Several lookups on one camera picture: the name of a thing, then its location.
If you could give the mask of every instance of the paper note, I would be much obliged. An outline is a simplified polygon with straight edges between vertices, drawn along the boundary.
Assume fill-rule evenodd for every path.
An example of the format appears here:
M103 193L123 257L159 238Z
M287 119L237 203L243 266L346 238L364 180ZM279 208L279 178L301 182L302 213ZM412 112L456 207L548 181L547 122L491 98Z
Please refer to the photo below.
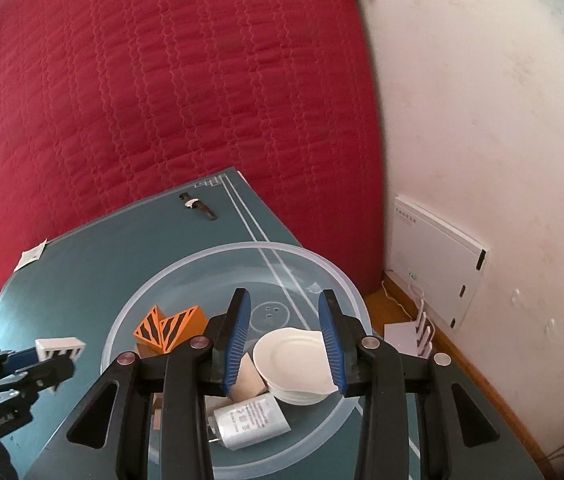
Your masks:
M29 251L24 251L22 253L22 257L19 259L17 265L15 266L15 270L19 270L23 266L28 265L29 263L34 262L36 260L39 260L40 256L42 256L42 252L44 251L44 247L46 247L47 241L48 239L44 240L37 247L33 247Z

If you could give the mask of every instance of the red quilt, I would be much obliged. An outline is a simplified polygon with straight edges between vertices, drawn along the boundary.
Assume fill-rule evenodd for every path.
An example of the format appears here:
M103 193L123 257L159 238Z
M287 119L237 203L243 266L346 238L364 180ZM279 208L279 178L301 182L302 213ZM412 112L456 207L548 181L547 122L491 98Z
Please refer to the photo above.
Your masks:
M0 0L0 288L44 238L236 166L370 292L381 150L354 0Z

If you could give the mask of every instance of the red fabric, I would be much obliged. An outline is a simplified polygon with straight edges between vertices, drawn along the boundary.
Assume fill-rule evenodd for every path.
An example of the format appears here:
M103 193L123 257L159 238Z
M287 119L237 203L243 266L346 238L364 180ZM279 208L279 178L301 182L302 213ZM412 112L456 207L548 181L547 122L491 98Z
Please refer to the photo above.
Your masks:
M375 107L354 0L0 0L0 288L44 238L236 166L374 290Z

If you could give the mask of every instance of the transparent round container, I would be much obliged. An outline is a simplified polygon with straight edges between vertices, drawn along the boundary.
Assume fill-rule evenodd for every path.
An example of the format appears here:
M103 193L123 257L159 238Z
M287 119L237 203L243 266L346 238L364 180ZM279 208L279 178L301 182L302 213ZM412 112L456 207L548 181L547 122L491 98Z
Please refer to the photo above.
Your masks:
M344 314L371 333L366 306L346 275L321 256L274 242L226 244L192 254L158 272L130 298L115 319L102 353L102 371L135 344L133 330L155 304L167 316L199 305L207 318L223 314L238 287L251 294L246 352L265 333L284 326L319 330L318 297L332 288ZM291 431L230 451L210 444L216 480L241 480L274 473L318 449L347 420L357 399L339 393L312 406L280 402ZM151 435L149 458L159 462L159 433Z

